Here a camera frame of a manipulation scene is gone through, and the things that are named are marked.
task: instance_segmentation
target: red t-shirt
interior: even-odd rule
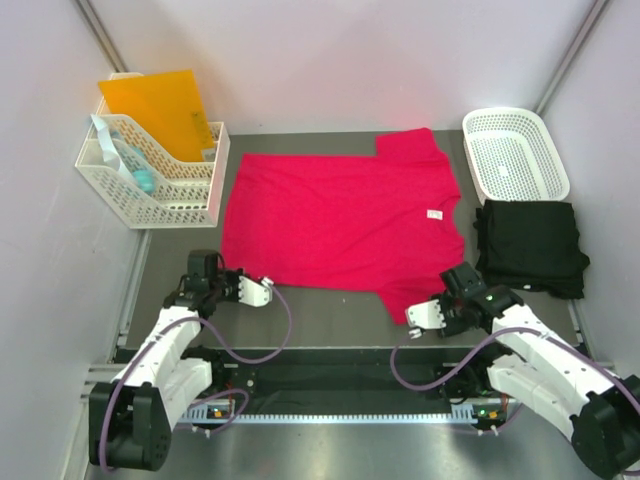
[[[245,155],[224,223],[227,265],[276,284],[376,292],[405,323],[462,262],[460,192],[430,130],[376,146],[375,157]]]

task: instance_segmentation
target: shirt label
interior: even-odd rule
[[[442,220],[443,215],[441,210],[427,210],[427,218],[433,218],[434,220]]]

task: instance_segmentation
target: white wall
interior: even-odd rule
[[[53,479],[138,237],[73,167],[110,68],[72,2],[10,2],[0,44],[1,476]]]
[[[129,69],[193,68],[231,133],[460,128],[533,107],[592,0],[94,0]]]
[[[583,250],[580,302],[598,357],[640,371],[640,2],[602,19],[546,122],[571,181]]]

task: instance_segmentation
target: stack of black clothes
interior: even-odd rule
[[[487,285],[584,297],[582,273],[589,257],[578,247],[570,203],[487,200],[476,217],[476,269]]]

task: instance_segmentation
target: rectangular white basket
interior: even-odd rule
[[[104,103],[98,113],[106,110]],[[224,123],[209,123],[216,141],[213,161],[179,162],[140,125],[127,115],[104,115],[110,128],[118,130],[125,142],[114,140],[129,171],[147,169],[155,191],[147,195],[104,165],[102,149],[92,127],[76,168],[130,228],[215,227],[229,156],[230,140]],[[146,160],[129,145],[144,152]]]
[[[462,121],[480,203],[563,200],[569,179],[542,119],[522,108],[483,108]]]

